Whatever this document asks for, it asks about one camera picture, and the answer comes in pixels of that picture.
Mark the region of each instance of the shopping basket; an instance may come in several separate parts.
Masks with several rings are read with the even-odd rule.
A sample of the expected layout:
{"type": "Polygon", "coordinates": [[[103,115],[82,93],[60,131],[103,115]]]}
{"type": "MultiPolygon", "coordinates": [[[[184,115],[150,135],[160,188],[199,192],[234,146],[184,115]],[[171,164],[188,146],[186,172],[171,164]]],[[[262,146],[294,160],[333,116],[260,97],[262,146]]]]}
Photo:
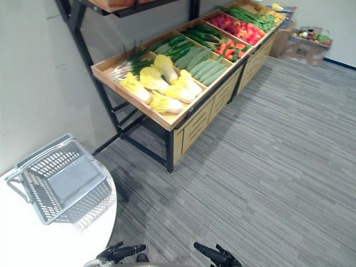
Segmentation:
{"type": "Polygon", "coordinates": [[[111,192],[103,169],[70,133],[17,163],[7,184],[46,225],[75,223],[111,192]]]}

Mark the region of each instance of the gray carpet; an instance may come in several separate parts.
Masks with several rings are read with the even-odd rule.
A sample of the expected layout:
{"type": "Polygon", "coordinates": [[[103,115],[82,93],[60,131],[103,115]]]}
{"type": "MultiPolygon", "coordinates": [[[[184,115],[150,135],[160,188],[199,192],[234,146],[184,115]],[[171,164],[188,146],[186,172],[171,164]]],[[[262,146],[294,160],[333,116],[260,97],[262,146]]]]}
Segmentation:
{"type": "Polygon", "coordinates": [[[97,158],[130,198],[111,242],[151,261],[209,266],[199,241],[245,267],[356,266],[355,71],[269,58],[172,174],[123,140],[97,158]]]}

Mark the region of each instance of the white wall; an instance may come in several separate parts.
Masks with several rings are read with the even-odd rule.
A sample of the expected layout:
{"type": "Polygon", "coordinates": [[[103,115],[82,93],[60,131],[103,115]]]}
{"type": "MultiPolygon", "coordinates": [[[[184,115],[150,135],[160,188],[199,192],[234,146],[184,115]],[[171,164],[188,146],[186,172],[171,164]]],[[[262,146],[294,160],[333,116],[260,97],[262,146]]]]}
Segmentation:
{"type": "Polygon", "coordinates": [[[355,0],[265,0],[264,4],[298,6],[293,20],[297,27],[320,27],[330,31],[333,45],[326,57],[356,67],[355,0]]]}
{"type": "MultiPolygon", "coordinates": [[[[200,13],[229,2],[201,0],[200,13]]],[[[356,34],[351,29],[356,1],[281,3],[299,6],[298,25],[331,31],[335,42],[329,58],[356,66],[356,34]]],[[[188,0],[123,19],[89,11],[82,32],[98,62],[120,53],[122,44],[129,48],[134,39],[145,41],[183,24],[188,14],[188,0]]],[[[63,133],[73,133],[90,152],[115,134],[54,0],[4,1],[0,34],[0,174],[63,133]]]]}

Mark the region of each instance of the black metal shelf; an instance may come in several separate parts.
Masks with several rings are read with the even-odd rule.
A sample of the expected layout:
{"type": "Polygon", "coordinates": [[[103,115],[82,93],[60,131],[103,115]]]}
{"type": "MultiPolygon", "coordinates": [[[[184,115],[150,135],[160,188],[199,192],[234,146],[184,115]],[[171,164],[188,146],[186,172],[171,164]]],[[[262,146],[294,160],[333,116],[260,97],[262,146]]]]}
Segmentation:
{"type": "MultiPolygon", "coordinates": [[[[99,147],[96,150],[96,154],[103,150],[105,147],[107,147],[110,143],[114,142],[118,137],[127,140],[129,143],[133,144],[135,147],[137,147],[139,150],[143,151],[144,153],[148,154],[150,157],[155,159],[157,162],[160,164],[164,165],[168,172],[173,171],[173,131],[167,131],[163,128],[160,128],[157,126],[156,123],[151,121],[149,118],[146,117],[146,115],[141,115],[138,118],[134,119],[128,126],[123,128],[123,124],[125,122],[128,122],[129,119],[133,118],[133,116],[136,114],[138,109],[134,109],[131,111],[125,118],[123,118],[121,121],[117,119],[116,112],[125,108],[126,106],[130,105],[128,102],[124,102],[116,107],[113,107],[111,105],[111,102],[108,98],[108,95],[105,91],[105,88],[103,84],[97,80],[92,71],[91,71],[91,66],[93,65],[93,60],[91,58],[91,55],[89,53],[88,47],[85,43],[85,40],[83,38],[83,35],[81,33],[81,24],[83,22],[84,14],[87,8],[90,8],[97,12],[101,16],[108,16],[110,14],[113,14],[119,18],[127,17],[151,8],[163,6],[165,4],[175,2],[178,0],[155,0],[149,3],[145,4],[139,4],[138,0],[135,0],[135,5],[130,8],[125,8],[118,10],[116,12],[109,13],[105,11],[104,9],[94,5],[92,2],[88,0],[73,0],[72,6],[69,3],[69,0],[55,0],[58,8],[60,10],[60,13],[62,15],[62,18],[64,22],[67,23],[69,30],[72,34],[72,37],[76,43],[76,46],[79,50],[79,53],[85,63],[85,66],[90,74],[90,77],[93,80],[93,83],[95,85],[95,88],[100,96],[101,101],[103,102],[106,112],[114,125],[114,128],[117,132],[117,134],[111,138],[108,142],[106,142],[104,145],[99,147]],[[158,135],[158,137],[162,138],[165,141],[166,144],[166,158],[162,158],[161,156],[157,155],[141,143],[137,142],[134,140],[131,136],[130,133],[139,127],[140,125],[143,125],[145,128],[150,130],[151,132],[154,132],[155,134],[158,135]]],[[[190,0],[190,12],[189,12],[189,17],[190,19],[197,18],[199,16],[199,6],[200,6],[200,0],[190,0]]]]}

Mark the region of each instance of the white round table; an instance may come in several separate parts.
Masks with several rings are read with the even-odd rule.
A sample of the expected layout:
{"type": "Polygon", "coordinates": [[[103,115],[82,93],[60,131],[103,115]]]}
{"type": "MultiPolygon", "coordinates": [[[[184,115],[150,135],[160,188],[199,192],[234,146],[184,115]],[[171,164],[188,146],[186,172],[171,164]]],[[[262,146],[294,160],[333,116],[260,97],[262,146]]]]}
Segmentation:
{"type": "Polygon", "coordinates": [[[117,203],[81,231],[72,224],[43,225],[33,206],[4,180],[0,180],[0,196],[1,266],[82,267],[105,249],[111,236],[117,203]]]}

